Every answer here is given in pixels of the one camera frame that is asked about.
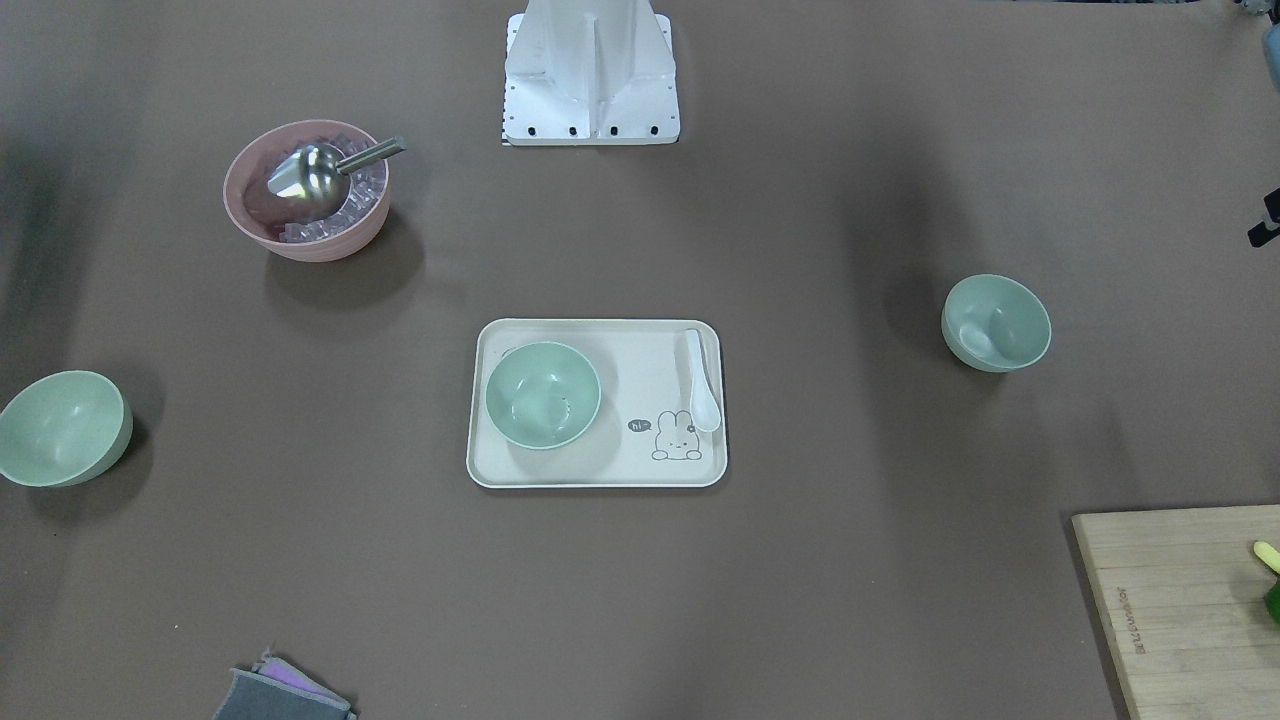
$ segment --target bunny drawing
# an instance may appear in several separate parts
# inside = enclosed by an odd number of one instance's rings
[[[671,410],[658,415],[658,438],[654,441],[654,460],[699,460],[703,452],[698,450],[698,432],[692,416],[681,410]]]

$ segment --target folded towel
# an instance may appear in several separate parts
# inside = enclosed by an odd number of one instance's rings
[[[351,703],[270,651],[251,671],[232,670],[214,720],[356,720]]]

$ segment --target tray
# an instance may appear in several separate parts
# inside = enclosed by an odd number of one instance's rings
[[[728,468],[727,421],[714,433],[692,429],[692,379],[681,337],[689,328],[701,334],[707,377],[723,413],[719,337],[707,323],[503,318],[485,325],[476,340],[471,391],[471,478],[488,488],[696,488],[719,480]],[[556,450],[526,450],[507,442],[489,420],[484,386],[506,352],[548,340],[577,348],[595,365],[603,398],[580,438]],[[684,447],[668,445],[673,438]]]

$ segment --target cutting board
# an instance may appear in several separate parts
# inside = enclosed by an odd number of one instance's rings
[[[1280,719],[1280,505],[1103,512],[1073,519],[1133,720]]]

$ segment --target mint green bowl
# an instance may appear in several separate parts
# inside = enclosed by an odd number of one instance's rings
[[[1025,368],[1048,350],[1048,311],[1018,281],[970,275],[947,295],[942,337],[961,361],[987,373]]]
[[[525,345],[489,374],[485,410],[498,432],[520,447],[561,447],[595,420],[600,377],[586,356],[567,345]]]
[[[115,384],[67,370],[36,380],[0,413],[0,474],[19,486],[83,483],[115,464],[133,434],[133,414]]]

